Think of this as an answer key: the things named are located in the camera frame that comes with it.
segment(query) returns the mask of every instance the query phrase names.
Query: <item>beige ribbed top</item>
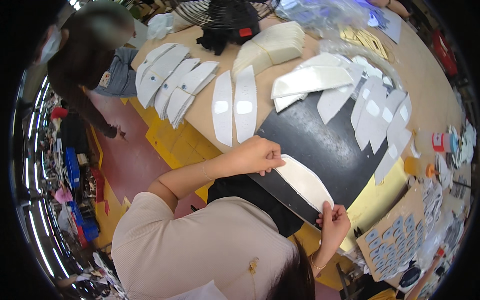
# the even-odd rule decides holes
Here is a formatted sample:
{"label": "beige ribbed top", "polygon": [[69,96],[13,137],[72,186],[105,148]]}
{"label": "beige ribbed top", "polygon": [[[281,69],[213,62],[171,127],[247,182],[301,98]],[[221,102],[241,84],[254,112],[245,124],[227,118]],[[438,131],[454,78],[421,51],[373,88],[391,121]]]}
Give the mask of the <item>beige ribbed top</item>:
{"label": "beige ribbed top", "polygon": [[241,198],[174,219],[161,198],[142,192],[115,229],[112,258],[131,300],[173,297],[212,279],[229,300],[254,299],[254,289],[259,300],[295,249],[269,215]]}

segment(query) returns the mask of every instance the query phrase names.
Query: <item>silver bracelet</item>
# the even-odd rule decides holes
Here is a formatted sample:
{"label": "silver bracelet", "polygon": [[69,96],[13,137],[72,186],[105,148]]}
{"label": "silver bracelet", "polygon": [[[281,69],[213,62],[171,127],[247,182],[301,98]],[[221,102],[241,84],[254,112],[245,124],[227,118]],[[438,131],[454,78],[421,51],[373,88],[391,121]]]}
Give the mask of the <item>silver bracelet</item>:
{"label": "silver bracelet", "polygon": [[207,173],[205,172],[205,163],[207,161],[208,161],[208,159],[206,161],[204,161],[204,163],[202,163],[202,172],[204,173],[205,177],[207,177],[208,180],[214,181],[215,179],[211,179],[210,177],[208,177]]}

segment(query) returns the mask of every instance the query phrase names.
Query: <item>glue bottle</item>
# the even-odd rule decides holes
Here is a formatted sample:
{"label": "glue bottle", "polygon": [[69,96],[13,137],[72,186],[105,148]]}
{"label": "glue bottle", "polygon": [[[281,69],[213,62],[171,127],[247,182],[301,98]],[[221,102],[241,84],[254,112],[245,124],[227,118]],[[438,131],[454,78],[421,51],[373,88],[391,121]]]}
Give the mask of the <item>glue bottle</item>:
{"label": "glue bottle", "polygon": [[409,156],[405,159],[405,162],[403,163],[403,170],[405,173],[422,178],[430,178],[433,175],[438,174],[433,164],[427,163],[412,156]]}
{"label": "glue bottle", "polygon": [[415,148],[425,154],[435,152],[456,152],[458,139],[449,133],[433,133],[428,131],[414,131]]}

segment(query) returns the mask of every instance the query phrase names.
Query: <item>red floor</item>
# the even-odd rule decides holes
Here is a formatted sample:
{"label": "red floor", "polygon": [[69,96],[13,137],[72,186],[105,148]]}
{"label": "red floor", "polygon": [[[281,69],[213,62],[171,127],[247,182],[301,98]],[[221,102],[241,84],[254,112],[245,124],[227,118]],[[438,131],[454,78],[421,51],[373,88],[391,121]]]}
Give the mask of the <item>red floor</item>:
{"label": "red floor", "polygon": [[[147,190],[150,183],[171,168],[145,138],[148,126],[130,102],[126,105],[120,98],[89,93],[92,103],[111,125],[120,125],[126,132],[128,142],[105,137],[96,130],[103,151],[101,171],[107,178],[117,199],[126,196],[130,202],[139,192]],[[205,207],[205,202],[194,192],[179,201],[175,217],[191,213],[190,205]]]}

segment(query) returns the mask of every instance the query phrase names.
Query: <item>brown sweater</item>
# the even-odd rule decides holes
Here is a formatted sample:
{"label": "brown sweater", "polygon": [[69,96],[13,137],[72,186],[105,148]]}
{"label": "brown sweater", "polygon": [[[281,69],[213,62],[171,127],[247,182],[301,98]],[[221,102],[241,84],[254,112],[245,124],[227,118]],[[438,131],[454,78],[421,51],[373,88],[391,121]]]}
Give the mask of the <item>brown sweater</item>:
{"label": "brown sweater", "polygon": [[[115,12],[96,12],[102,17],[121,22]],[[108,70],[115,55],[88,26],[91,14],[72,14],[62,29],[69,30],[65,45],[48,61],[48,78],[53,90],[74,108],[86,121],[105,136],[114,138],[117,129],[110,126],[85,95],[82,86],[93,90],[103,73]]]}

